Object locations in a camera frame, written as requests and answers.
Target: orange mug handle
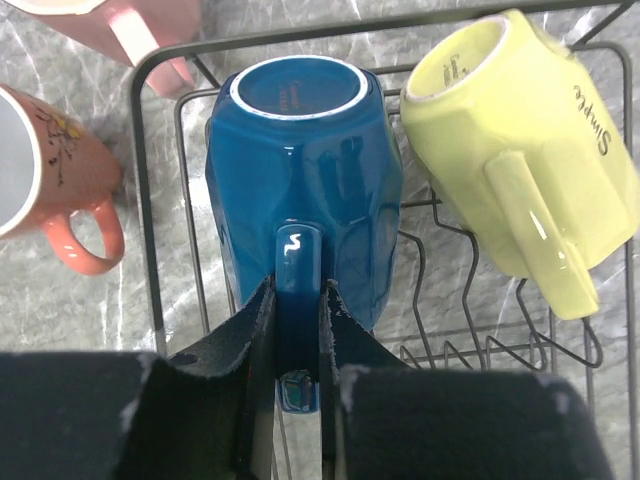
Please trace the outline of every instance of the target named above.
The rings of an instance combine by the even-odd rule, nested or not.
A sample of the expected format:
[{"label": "orange mug handle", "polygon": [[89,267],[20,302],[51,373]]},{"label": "orange mug handle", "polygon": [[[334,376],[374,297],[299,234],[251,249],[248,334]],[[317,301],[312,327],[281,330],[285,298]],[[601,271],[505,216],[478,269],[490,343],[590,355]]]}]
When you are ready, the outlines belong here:
[{"label": "orange mug handle", "polygon": [[124,255],[124,234],[111,196],[87,209],[102,232],[105,258],[98,257],[78,241],[71,230],[69,215],[61,213],[49,218],[42,229],[56,255],[68,267],[83,275],[100,275],[115,267]]}]

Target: black wire dish rack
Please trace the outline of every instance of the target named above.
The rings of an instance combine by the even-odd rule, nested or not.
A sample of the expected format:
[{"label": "black wire dish rack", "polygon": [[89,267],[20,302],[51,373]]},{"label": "black wire dish rack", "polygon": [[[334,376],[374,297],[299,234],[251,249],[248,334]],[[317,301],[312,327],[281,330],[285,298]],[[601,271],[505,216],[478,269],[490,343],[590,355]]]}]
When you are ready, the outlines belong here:
[{"label": "black wire dish rack", "polygon": [[[194,212],[191,202],[191,192],[189,189],[188,162],[185,147],[185,130],[182,114],[185,106],[198,98],[212,98],[219,92],[220,83],[207,68],[202,56],[215,52],[226,52],[247,47],[282,44],[300,40],[310,40],[318,38],[337,37],[345,35],[356,35],[370,32],[382,32],[411,27],[421,27],[427,25],[438,25],[453,22],[464,22],[474,20],[482,16],[499,13],[509,8],[518,8],[526,14],[562,11],[577,8],[613,6],[611,11],[589,31],[583,33],[582,37],[572,45],[576,52],[590,52],[594,50],[606,50],[614,55],[622,66],[622,125],[624,139],[629,151],[632,149],[632,70],[631,59],[627,51],[621,45],[613,42],[590,42],[590,40],[605,29],[611,22],[623,15],[634,2],[604,2],[604,1],[540,1],[540,2],[520,2],[514,4],[501,4],[480,7],[457,8],[451,10],[439,10],[433,12],[421,12],[411,15],[387,17],[382,19],[364,20],[355,22],[335,23],[316,27],[299,29],[288,29],[272,31],[267,33],[250,34],[241,37],[218,39],[213,41],[195,43],[164,48],[148,56],[136,69],[131,85],[131,113],[133,119],[134,133],[134,153],[137,163],[136,182],[138,189],[138,204],[140,223],[143,232],[145,249],[145,267],[148,279],[148,295],[152,313],[152,328],[155,332],[156,348],[159,353],[167,353],[165,337],[165,322],[161,301],[160,275],[158,269],[156,240],[152,219],[152,202],[149,175],[147,170],[147,148],[145,145],[145,126],[143,122],[143,102],[141,91],[143,84],[149,73],[160,63],[177,57],[189,59],[200,71],[204,78],[210,83],[210,88],[190,92],[182,96],[174,110],[175,133],[177,136],[178,161],[180,167],[182,193],[185,200],[185,211],[189,241],[191,248],[191,260],[195,276],[195,286],[199,301],[200,317],[203,334],[210,331],[209,317],[207,313],[207,303],[204,282],[202,278],[202,268],[198,240],[196,237],[196,226]],[[381,79],[383,85],[388,85],[385,90],[385,97],[388,101],[388,114],[394,121],[399,116],[397,99],[400,94],[401,83],[396,79],[397,74],[404,74],[399,77],[400,81],[406,79],[415,63],[384,66],[377,68],[367,68]],[[404,149],[403,154],[410,154],[408,149]],[[471,260],[468,268],[468,275],[464,281],[461,292],[461,307],[464,316],[464,331],[437,333],[427,332],[421,317],[419,303],[420,295],[423,293],[423,281],[427,274],[427,252],[422,239],[409,231],[401,230],[400,236],[408,244],[412,244],[417,250],[417,273],[415,275],[414,290],[411,297],[411,312],[415,317],[417,334],[409,334],[404,337],[381,338],[378,340],[385,344],[391,341],[400,343],[397,354],[399,357],[415,366],[416,368],[437,368],[466,367],[487,370],[495,366],[497,355],[507,355],[517,366],[534,371],[559,372],[560,359],[565,358],[573,362],[574,366],[584,367],[585,396],[592,415],[596,415],[596,392],[594,387],[594,370],[603,365],[604,348],[601,340],[592,327],[590,318],[583,318],[581,322],[580,335],[583,339],[582,348],[570,348],[567,342],[558,340],[558,329],[563,328],[563,322],[557,322],[550,309],[546,309],[543,315],[530,313],[527,307],[523,289],[526,280],[519,280],[515,288],[515,298],[521,312],[522,321],[512,323],[511,326],[520,329],[520,338],[527,341],[504,342],[498,338],[494,331],[483,322],[477,320],[473,307],[470,306],[469,294],[478,280],[478,265],[480,262],[480,252],[477,241],[473,234],[468,231],[448,224],[443,218],[446,212],[440,207],[440,201],[433,191],[426,189],[427,198],[424,200],[404,202],[404,211],[416,211],[421,209],[423,215],[431,216],[435,226],[450,232],[459,238],[466,238],[471,249]],[[231,313],[236,310],[236,302],[233,298],[232,288],[227,278],[227,295],[229,299],[229,309]],[[628,445],[630,452],[630,464],[624,467],[626,478],[640,480],[639,444],[637,428],[637,361],[636,361],[636,313],[635,313],[635,292],[634,292],[634,269],[633,269],[633,239],[627,242],[624,247],[624,281],[625,281],[625,315],[626,315],[626,381],[628,395]],[[456,347],[453,334],[464,334],[467,338],[465,347]],[[433,348],[433,344],[438,342],[438,349]],[[277,408],[277,418],[279,420],[280,435],[284,445],[284,471],[287,478],[292,479],[291,461],[287,448],[287,439],[283,421],[283,413]],[[278,472],[276,462],[273,462],[273,476],[279,478],[283,475]]]}]

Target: floral design on mug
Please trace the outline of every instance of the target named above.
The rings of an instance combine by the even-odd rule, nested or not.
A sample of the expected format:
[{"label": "floral design on mug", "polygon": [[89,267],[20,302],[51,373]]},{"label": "floral design on mug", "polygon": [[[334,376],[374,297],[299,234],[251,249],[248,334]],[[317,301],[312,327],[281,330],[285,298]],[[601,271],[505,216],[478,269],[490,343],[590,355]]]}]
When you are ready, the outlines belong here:
[{"label": "floral design on mug", "polygon": [[58,169],[58,186],[64,185],[62,165],[64,161],[73,161],[73,152],[82,138],[83,130],[74,120],[55,110],[51,113],[38,107],[35,103],[36,117],[47,125],[49,145],[57,147],[57,152],[47,159],[47,163]]}]

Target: marble countertop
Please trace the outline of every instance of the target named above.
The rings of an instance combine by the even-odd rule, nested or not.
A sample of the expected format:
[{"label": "marble countertop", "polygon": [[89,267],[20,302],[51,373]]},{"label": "marble countertop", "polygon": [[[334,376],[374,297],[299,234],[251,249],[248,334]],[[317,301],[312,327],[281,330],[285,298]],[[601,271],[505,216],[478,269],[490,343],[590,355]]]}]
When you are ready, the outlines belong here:
[{"label": "marble countertop", "polygon": [[[331,0],[318,4],[307,0],[205,0],[204,3],[202,39],[482,2]],[[533,18],[549,32],[571,43],[610,10],[594,8],[540,14]],[[597,39],[622,43],[637,65],[639,23],[640,5],[636,4]],[[220,80],[257,61],[293,53],[331,55],[362,67],[394,65],[419,60],[456,27],[421,27],[294,42],[223,52],[204,56],[203,60]],[[0,243],[0,348],[152,349],[128,115],[127,81],[131,69],[67,39],[4,2],[0,2],[0,45],[0,83],[40,97],[78,118],[120,160],[125,178],[115,200],[127,245],[126,256],[118,267],[98,278],[84,278],[62,265],[42,234]],[[622,77],[615,57],[607,52],[594,52],[581,54],[581,58],[614,118],[620,122]],[[636,76],[640,73],[637,66],[635,73]],[[204,78],[197,78],[199,85],[206,85]],[[391,81],[402,82],[405,78],[394,76]],[[634,156],[639,159],[640,81],[634,83],[633,94]],[[180,185],[173,102],[156,98],[145,87],[143,107],[166,334],[169,350],[175,352],[198,339],[201,327]],[[215,325],[228,316],[228,306],[204,179],[204,124],[211,107],[211,99],[191,102],[185,108],[183,123],[207,307]],[[413,164],[406,141],[400,138],[406,154],[405,200],[426,199],[428,185]],[[441,217],[452,221],[445,209]],[[73,227],[91,249],[101,251],[97,227],[88,216],[76,215]],[[432,349],[442,353],[445,339],[461,350],[471,348],[460,301],[471,261],[468,240],[435,226],[430,208],[405,210],[401,228],[417,235],[425,244],[427,268],[418,307],[425,330],[431,335]],[[639,247],[636,240],[636,251],[640,251]],[[597,424],[619,478],[629,478],[623,260],[623,252],[618,251],[593,273],[602,311],[593,318],[592,324],[605,356],[604,365],[594,376]],[[637,268],[637,255],[634,264]],[[394,353],[398,353],[400,344],[405,344],[415,355],[424,355],[411,308],[417,265],[415,245],[401,238],[391,299],[376,328],[377,337]],[[522,324],[515,288],[515,280],[497,273],[481,256],[469,305],[477,325],[484,329],[480,335],[483,344],[487,334],[504,343],[528,342],[529,332]],[[539,325],[540,332],[546,334],[546,306],[537,290],[527,285],[524,296],[533,321]],[[557,334],[563,345],[582,351],[583,333],[579,323],[558,323]],[[493,355],[492,362],[503,367],[518,367],[506,354]],[[558,362],[560,373],[570,378],[579,391],[585,392],[584,367],[563,355]],[[287,417],[285,424],[293,478],[319,478],[318,417]],[[285,478],[279,431],[276,438],[281,478]]]}]

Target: blue mug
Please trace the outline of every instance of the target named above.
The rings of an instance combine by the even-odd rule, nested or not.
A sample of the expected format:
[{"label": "blue mug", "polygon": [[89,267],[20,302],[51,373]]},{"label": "blue mug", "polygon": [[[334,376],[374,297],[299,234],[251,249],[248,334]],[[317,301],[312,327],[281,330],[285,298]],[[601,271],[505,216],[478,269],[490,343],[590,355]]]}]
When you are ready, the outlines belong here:
[{"label": "blue mug", "polygon": [[310,55],[232,76],[213,108],[206,178],[239,303],[275,274],[282,406],[315,411],[322,283],[337,282],[366,330],[391,286],[403,175],[376,76]]}]

